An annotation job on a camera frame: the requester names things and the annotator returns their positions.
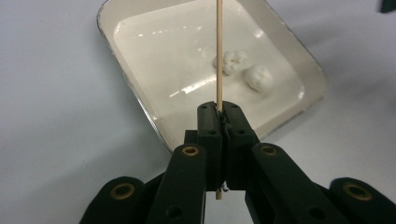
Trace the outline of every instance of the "wooden skewer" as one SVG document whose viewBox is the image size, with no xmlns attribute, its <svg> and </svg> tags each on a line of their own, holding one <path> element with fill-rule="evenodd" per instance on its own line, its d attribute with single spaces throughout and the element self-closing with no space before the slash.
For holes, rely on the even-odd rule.
<svg viewBox="0 0 396 224">
<path fill-rule="evenodd" d="M 222 111 L 222 0 L 217 4 L 217 108 L 218 112 Z"/>
</svg>

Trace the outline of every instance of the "brass screw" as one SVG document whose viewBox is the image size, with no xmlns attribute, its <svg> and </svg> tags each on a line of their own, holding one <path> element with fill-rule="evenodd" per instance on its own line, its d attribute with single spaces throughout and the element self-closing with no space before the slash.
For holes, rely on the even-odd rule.
<svg viewBox="0 0 396 224">
<path fill-rule="evenodd" d="M 373 195 L 367 189 L 357 184 L 347 182 L 344 184 L 343 189 L 349 196 L 357 200 L 367 202 L 373 199 Z"/>
<path fill-rule="evenodd" d="M 121 183 L 116 185 L 111 191 L 110 196 L 115 200 L 124 200 L 134 194 L 134 185 L 130 183 Z"/>
<path fill-rule="evenodd" d="M 277 155 L 277 149 L 273 147 L 262 147 L 261 150 L 267 156 Z"/>
<path fill-rule="evenodd" d="M 199 153 L 199 149 L 196 147 L 185 147 L 181 149 L 181 152 L 183 152 L 184 155 L 186 156 L 196 156 Z"/>
</svg>

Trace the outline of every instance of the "cotton ball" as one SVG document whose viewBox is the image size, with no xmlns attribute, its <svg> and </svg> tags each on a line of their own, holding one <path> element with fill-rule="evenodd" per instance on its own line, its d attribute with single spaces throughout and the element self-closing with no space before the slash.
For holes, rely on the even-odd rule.
<svg viewBox="0 0 396 224">
<path fill-rule="evenodd" d="M 248 56 L 244 51 L 226 51 L 223 53 L 223 73 L 230 76 L 238 72 L 247 60 Z M 218 60 L 215 58 L 213 63 L 215 68 L 218 67 Z"/>
<path fill-rule="evenodd" d="M 245 81 L 254 90 L 270 94 L 273 88 L 271 74 L 263 65 L 254 65 L 245 73 Z"/>
</svg>

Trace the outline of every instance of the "white cotton ball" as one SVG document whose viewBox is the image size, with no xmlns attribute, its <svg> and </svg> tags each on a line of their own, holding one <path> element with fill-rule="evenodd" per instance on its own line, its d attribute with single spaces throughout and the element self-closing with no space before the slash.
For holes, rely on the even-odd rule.
<svg viewBox="0 0 396 224">
<path fill-rule="evenodd" d="M 230 76 L 241 69 L 248 56 L 243 51 L 226 51 L 223 53 L 223 73 Z M 218 60 L 213 62 L 215 68 L 218 67 Z"/>
<path fill-rule="evenodd" d="M 245 73 L 245 81 L 254 90 L 269 94 L 273 88 L 271 74 L 263 65 L 254 65 Z"/>
</svg>

